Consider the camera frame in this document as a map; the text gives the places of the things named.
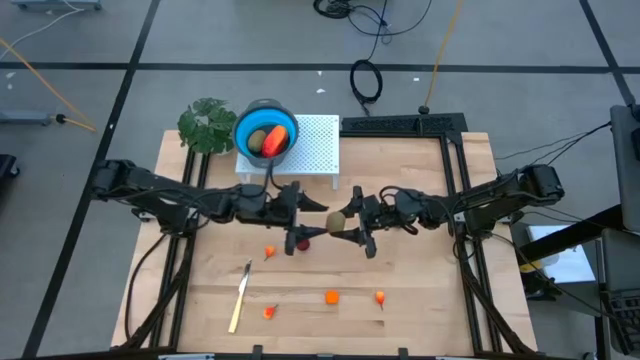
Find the large red mango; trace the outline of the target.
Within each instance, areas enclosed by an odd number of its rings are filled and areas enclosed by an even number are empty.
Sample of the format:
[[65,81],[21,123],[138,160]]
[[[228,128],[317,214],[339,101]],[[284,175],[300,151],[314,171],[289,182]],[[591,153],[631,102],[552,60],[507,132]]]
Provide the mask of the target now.
[[275,126],[265,137],[261,154],[266,158],[273,158],[281,154],[289,143],[289,133],[282,125]]

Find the green potted plant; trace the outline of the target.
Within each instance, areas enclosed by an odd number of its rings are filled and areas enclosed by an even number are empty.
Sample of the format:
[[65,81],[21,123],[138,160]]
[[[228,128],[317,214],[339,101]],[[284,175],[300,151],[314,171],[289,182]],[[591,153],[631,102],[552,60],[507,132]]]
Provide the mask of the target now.
[[228,102],[200,98],[180,115],[178,131],[182,147],[200,154],[226,154],[234,148],[232,127],[237,120]]

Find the blue collapsible bowl grey rim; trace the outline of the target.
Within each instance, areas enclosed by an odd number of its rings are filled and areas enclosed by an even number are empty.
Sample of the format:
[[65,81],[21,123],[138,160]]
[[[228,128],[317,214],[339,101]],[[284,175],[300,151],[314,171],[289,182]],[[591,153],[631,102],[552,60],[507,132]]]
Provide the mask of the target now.
[[[275,128],[281,127],[287,133],[286,141],[279,153],[265,157],[262,150],[251,150],[251,136],[257,131],[269,135]],[[278,166],[295,147],[300,135],[296,117],[274,99],[258,99],[251,102],[236,119],[232,127],[232,141],[237,151],[246,157],[256,168],[266,169],[270,163]]]

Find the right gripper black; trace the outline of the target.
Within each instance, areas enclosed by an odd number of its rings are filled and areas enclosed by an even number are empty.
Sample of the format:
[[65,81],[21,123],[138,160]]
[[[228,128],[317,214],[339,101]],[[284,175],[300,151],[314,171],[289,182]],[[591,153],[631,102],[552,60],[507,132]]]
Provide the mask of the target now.
[[362,188],[353,188],[353,197],[341,209],[344,216],[358,215],[359,226],[339,233],[341,239],[359,244],[364,247],[367,259],[376,256],[377,246],[372,232],[388,228],[391,220],[390,208],[382,205],[375,195],[364,196]]

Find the white box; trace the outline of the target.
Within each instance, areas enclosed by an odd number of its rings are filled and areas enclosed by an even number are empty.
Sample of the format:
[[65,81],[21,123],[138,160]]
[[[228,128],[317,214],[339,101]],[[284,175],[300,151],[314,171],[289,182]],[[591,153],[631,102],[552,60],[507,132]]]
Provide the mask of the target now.
[[[529,225],[526,231],[535,242],[566,228],[566,225]],[[558,284],[595,282],[595,275],[581,245],[537,260],[535,265]]]

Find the black desk beam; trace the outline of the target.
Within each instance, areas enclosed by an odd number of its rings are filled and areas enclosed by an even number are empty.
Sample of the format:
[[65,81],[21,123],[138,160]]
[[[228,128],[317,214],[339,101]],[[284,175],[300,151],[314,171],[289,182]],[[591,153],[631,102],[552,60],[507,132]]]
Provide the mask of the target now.
[[622,208],[612,206],[586,219],[580,220],[562,230],[553,232],[527,245],[519,247],[517,255],[520,265],[540,260],[568,248],[589,242],[601,236],[604,229],[626,231]]

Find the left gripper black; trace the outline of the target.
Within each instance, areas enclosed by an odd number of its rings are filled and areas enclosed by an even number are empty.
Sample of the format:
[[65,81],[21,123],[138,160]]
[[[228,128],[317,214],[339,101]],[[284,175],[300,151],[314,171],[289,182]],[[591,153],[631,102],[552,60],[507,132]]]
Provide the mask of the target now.
[[286,230],[285,254],[293,256],[297,247],[297,241],[309,240],[313,237],[326,234],[328,230],[323,227],[309,227],[300,225],[297,227],[297,210],[327,210],[328,207],[312,200],[302,192],[298,195],[300,183],[293,181],[284,185],[278,196],[273,200],[278,217],[282,218],[283,228]]

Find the grey floor base bar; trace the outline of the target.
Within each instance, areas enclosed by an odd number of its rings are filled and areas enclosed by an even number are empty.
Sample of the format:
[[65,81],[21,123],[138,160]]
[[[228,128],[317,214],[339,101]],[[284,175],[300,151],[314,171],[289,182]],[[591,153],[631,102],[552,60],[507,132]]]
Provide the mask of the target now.
[[49,126],[51,116],[45,112],[0,110],[0,124]]

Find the black aluminium table frame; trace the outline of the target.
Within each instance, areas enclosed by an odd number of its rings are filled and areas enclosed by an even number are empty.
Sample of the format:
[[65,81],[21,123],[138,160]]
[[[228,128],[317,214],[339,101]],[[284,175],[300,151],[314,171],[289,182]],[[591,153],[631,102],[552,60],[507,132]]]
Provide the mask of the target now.
[[[471,133],[454,115],[432,118],[346,118],[340,136],[339,187],[324,177],[305,177],[302,187],[331,210],[345,206],[354,185],[365,194],[386,186],[445,194],[461,184],[454,144],[458,134],[472,184],[495,177],[489,140]],[[508,352],[506,340],[488,325],[481,307],[468,309],[453,239],[445,228],[412,236],[401,230],[378,232],[377,254],[367,259],[354,244],[323,235],[308,250],[288,256],[279,229],[210,223],[192,241],[193,258],[184,296],[173,298],[147,347],[179,352],[265,355],[391,356],[407,348],[411,356],[471,356],[477,350]],[[265,247],[276,248],[265,260]],[[228,332],[244,266],[251,272],[240,320]],[[339,302],[325,303],[337,291]],[[375,293],[385,293],[384,309]],[[275,315],[263,317],[266,307]]]

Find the black keyboard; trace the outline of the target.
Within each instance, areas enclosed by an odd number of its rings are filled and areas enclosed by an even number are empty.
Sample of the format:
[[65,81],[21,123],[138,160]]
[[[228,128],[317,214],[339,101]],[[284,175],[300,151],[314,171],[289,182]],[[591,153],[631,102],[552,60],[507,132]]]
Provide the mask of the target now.
[[616,340],[624,355],[640,358],[640,288],[600,292]]

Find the black chair base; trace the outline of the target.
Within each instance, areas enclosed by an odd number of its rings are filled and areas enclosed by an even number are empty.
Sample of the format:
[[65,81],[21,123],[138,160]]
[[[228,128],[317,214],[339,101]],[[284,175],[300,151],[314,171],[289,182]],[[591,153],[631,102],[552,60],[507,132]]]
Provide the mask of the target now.
[[17,166],[17,158],[9,154],[0,154],[0,180],[17,177],[20,169]]

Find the grey wheeled base bar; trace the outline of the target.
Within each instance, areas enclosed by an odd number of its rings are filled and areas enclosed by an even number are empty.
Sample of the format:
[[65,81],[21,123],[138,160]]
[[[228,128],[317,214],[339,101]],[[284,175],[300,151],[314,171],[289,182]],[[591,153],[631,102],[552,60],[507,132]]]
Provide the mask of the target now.
[[100,11],[102,9],[101,0],[10,0],[10,3],[21,10],[63,8]]

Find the grey desk monitor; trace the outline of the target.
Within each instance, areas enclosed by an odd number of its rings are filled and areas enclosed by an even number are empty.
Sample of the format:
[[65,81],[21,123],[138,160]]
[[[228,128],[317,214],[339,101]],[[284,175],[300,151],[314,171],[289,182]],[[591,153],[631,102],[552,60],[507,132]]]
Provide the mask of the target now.
[[628,106],[610,108],[623,224],[640,233],[640,121]]

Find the white perforated shelf riser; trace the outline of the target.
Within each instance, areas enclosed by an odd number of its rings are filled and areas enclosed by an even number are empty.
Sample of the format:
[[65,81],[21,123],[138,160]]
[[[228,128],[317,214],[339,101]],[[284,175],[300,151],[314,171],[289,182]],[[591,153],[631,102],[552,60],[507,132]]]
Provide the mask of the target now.
[[[338,115],[295,115],[300,129],[295,147],[274,166],[274,175],[330,176],[333,190],[339,187],[340,142]],[[252,175],[264,175],[266,169],[251,165],[238,152],[235,172],[243,183]]]

